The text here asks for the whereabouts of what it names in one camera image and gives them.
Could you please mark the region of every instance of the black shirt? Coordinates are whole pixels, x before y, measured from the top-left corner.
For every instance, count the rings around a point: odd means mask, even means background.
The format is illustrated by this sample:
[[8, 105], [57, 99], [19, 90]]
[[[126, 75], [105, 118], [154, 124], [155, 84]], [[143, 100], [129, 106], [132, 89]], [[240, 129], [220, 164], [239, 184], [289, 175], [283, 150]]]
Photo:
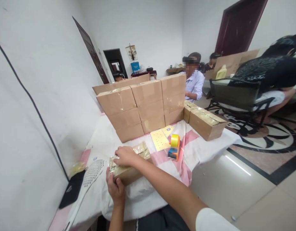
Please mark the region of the black shirt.
[[206, 73], [206, 71], [209, 71], [209, 70], [213, 70], [215, 68], [215, 64], [212, 65], [212, 68], [209, 66], [208, 63], [205, 64], [205, 70], [204, 70], [204, 73]]
[[[259, 93], [272, 88], [296, 85], [296, 58], [291, 56], [258, 57], [243, 63], [233, 78], [261, 82]], [[231, 80], [228, 86], [247, 87], [249, 84]]]

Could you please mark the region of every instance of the door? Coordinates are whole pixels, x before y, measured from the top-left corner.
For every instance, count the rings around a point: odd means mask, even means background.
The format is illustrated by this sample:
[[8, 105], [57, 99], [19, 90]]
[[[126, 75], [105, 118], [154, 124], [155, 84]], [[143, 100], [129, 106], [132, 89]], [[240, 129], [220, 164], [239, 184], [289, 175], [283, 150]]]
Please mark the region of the door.
[[267, 0], [241, 0], [224, 10], [215, 51], [222, 56], [248, 50]]
[[90, 54], [95, 66], [96, 66], [96, 68], [97, 68], [97, 70], [99, 72], [99, 75], [100, 75], [100, 77], [102, 79], [103, 84], [109, 83], [109, 80], [106, 77], [106, 74], [105, 74], [104, 69], [103, 69], [103, 67], [101, 65], [100, 59], [99, 59], [99, 57], [98, 57], [98, 55], [96, 53], [96, 50], [95, 50], [95, 48], [93, 46], [93, 43], [91, 42], [91, 39], [90, 39], [89, 35], [85, 32], [85, 30], [80, 26], [80, 24], [75, 19], [74, 19], [74, 21], [75, 21], [75, 24], [78, 27], [78, 30], [79, 30], [82, 38], [83, 38], [84, 43], [85, 43], [85, 45], [86, 45], [86, 47], [87, 47], [87, 49], [89, 51], [89, 54]]
[[120, 49], [104, 50], [104, 55], [106, 57], [107, 63], [110, 66], [110, 70], [113, 74], [114, 79], [122, 76], [123, 78], [128, 78], [125, 65], [122, 60]]

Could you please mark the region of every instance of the blue container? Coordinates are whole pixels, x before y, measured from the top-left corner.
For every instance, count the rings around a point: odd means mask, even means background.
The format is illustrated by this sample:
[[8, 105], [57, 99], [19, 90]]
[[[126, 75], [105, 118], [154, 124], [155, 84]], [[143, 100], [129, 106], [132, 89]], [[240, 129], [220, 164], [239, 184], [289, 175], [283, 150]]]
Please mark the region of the blue container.
[[133, 63], [131, 63], [131, 67], [132, 67], [133, 74], [135, 74], [136, 71], [140, 70], [139, 62], [133, 62]]

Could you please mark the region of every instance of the yellow tape roll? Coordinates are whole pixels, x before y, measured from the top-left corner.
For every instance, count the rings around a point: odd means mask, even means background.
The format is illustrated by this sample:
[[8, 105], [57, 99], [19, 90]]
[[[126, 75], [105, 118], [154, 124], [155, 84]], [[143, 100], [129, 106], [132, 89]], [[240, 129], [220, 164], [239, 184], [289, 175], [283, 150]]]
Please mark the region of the yellow tape roll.
[[172, 147], [178, 147], [178, 142], [179, 142], [178, 140], [179, 140], [179, 135], [173, 134], [171, 136], [170, 145]]

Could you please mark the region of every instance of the bottle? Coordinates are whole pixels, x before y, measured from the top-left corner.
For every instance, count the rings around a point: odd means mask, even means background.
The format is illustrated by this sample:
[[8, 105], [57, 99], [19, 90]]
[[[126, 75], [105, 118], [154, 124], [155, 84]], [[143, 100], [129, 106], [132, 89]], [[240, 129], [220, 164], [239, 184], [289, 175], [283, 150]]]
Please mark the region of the bottle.
[[220, 69], [218, 71], [218, 73], [216, 74], [216, 78], [215, 79], [223, 79], [226, 77], [226, 73], [227, 73], [227, 69], [226, 69], [226, 65], [222, 66], [222, 69]]

